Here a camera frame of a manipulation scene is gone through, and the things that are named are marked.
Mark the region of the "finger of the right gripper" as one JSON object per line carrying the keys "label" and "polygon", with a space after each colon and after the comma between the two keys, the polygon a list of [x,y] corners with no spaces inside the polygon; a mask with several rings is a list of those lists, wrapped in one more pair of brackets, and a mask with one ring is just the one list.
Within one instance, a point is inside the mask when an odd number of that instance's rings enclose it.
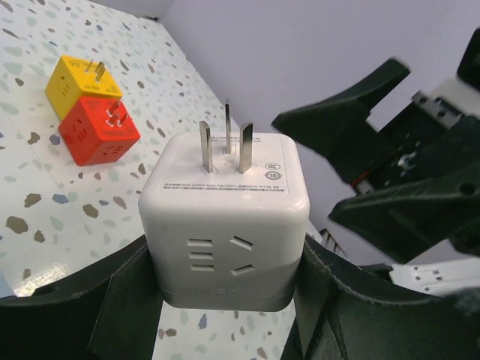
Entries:
{"label": "finger of the right gripper", "polygon": [[409,74],[390,58],[346,90],[282,112],[271,126],[325,158],[344,183],[358,184],[392,148],[367,122],[371,110]]}
{"label": "finger of the right gripper", "polygon": [[345,199],[329,217],[398,263],[408,263],[443,240],[458,252],[477,256],[479,165]]}

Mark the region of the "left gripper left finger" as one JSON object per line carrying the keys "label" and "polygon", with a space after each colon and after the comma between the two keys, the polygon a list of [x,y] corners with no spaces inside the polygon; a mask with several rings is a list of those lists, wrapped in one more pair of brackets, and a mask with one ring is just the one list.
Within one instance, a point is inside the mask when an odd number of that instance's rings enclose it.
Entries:
{"label": "left gripper left finger", "polygon": [[163,299],[144,236],[26,297],[1,299],[2,359],[151,359]]}

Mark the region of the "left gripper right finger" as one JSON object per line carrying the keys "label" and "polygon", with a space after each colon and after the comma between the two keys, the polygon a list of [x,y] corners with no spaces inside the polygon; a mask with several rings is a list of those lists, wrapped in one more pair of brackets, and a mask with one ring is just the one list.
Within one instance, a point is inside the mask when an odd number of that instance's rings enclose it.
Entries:
{"label": "left gripper right finger", "polygon": [[479,290],[397,286],[306,237],[288,359],[478,359]]}

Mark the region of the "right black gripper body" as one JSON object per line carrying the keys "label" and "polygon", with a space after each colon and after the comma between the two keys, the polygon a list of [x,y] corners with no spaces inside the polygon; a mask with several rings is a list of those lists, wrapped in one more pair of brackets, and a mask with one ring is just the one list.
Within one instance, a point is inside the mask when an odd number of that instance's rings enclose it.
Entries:
{"label": "right black gripper body", "polygon": [[351,184],[358,195],[479,166],[478,32],[472,34],[455,76],[431,95],[414,94],[381,133],[391,142],[391,151],[366,178]]}

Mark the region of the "white cube plug adapter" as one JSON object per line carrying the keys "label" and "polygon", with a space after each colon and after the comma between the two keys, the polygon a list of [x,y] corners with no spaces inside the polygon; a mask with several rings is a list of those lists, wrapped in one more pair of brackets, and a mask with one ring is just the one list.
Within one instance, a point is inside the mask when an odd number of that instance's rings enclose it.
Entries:
{"label": "white cube plug adapter", "polygon": [[157,284],[175,308],[284,309],[309,214],[295,142],[249,122],[172,136],[139,195]]}

